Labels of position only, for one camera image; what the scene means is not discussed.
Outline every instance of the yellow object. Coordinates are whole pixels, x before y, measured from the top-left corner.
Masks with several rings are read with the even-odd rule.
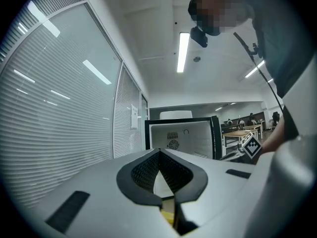
[[[173,226],[174,224],[174,214],[170,212],[165,212],[161,210],[161,213],[163,214],[164,218]]]

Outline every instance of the dark t-shirt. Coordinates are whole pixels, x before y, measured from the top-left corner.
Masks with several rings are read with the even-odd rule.
[[[254,11],[253,27],[265,66],[283,98],[305,70],[314,53],[314,43],[296,11],[287,0],[245,0]],[[298,135],[284,108],[285,139]]]

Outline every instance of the ceiling light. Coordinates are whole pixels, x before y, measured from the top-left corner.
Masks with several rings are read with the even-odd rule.
[[[24,91],[22,91],[22,90],[20,90],[20,89],[18,89],[18,88],[17,88],[17,90],[18,90],[19,92],[21,92],[21,93],[28,94],[28,93],[26,93],[26,92],[24,92]]]
[[[55,103],[53,103],[53,102],[49,102],[49,101],[46,101],[47,103],[50,103],[50,104],[52,104],[52,105],[54,105],[54,106],[58,106],[57,104],[55,104]]]
[[[23,28],[23,30],[25,31],[25,32],[27,32],[28,30],[25,28],[25,26],[24,25],[22,25],[21,23],[19,23],[19,25]]]
[[[61,97],[63,97],[63,98],[65,98],[65,99],[70,100],[69,97],[67,97],[67,96],[65,96],[65,95],[62,95],[62,94],[60,94],[60,93],[58,93],[58,92],[56,92],[56,91],[51,90],[51,92],[52,92],[52,93],[55,93],[55,94],[57,94],[57,95],[59,95],[59,96],[61,96]]]
[[[258,67],[255,67],[253,70],[251,70],[251,72],[250,72],[248,75],[246,75],[246,78],[250,77],[250,76],[251,76],[254,72],[256,72],[256,70],[257,70],[258,68],[260,68],[263,64],[264,64],[264,60],[259,63]]]
[[[21,27],[18,26],[18,29],[19,29],[23,34],[25,34],[25,32],[21,29]]]
[[[88,60],[84,60],[83,64],[94,74],[96,75],[98,78],[100,78],[104,83],[106,83],[107,85],[110,85],[111,82],[105,77],[103,76]]]
[[[14,71],[14,73],[18,74],[19,76],[25,78],[26,80],[29,80],[32,83],[35,83],[35,81],[32,78],[27,77],[26,75],[22,74],[20,71],[17,71],[16,69],[14,69],[13,71]]]
[[[44,27],[46,27],[55,37],[58,37],[60,34],[60,31],[56,26],[54,26],[47,17],[37,8],[37,6],[33,3],[33,1],[30,1],[28,4],[28,10],[32,13],[33,16],[37,18],[39,22],[43,24]]]
[[[188,43],[189,43],[189,33],[180,33],[178,63],[177,63],[177,72],[179,73],[184,72]]]

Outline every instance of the white wall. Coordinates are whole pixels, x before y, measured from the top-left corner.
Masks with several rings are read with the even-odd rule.
[[[156,92],[151,93],[150,108],[173,107],[224,102],[262,101],[258,91],[221,91],[221,92]]]
[[[126,29],[124,18],[120,13],[120,7],[116,0],[88,0],[96,12],[101,24],[105,27],[112,43],[117,48],[121,57],[127,64],[129,71],[132,73],[135,81],[141,88],[143,95],[149,101],[149,91],[146,83],[140,74],[139,67],[128,46],[127,40],[130,39],[129,31]]]
[[[263,112],[261,102],[250,102],[250,103],[237,103],[229,105],[219,110],[216,115],[218,116],[221,123],[228,121],[228,119],[236,119],[240,117],[247,117],[250,113],[261,113]]]
[[[283,108],[284,103],[283,100],[279,98],[279,96],[276,93],[276,85],[274,84],[274,82],[271,82],[270,84],[278,98],[278,101],[280,102]],[[262,110],[264,111],[266,127],[268,128],[268,121],[272,119],[272,115],[274,112],[278,112],[280,117],[283,114],[269,86],[265,85],[263,88],[261,88],[261,95],[263,99]]]

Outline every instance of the black hair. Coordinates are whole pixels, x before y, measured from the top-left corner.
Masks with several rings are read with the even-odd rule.
[[[197,4],[201,0],[190,0],[189,5],[188,5],[188,13],[192,20],[194,21],[203,21],[202,16],[197,14]]]

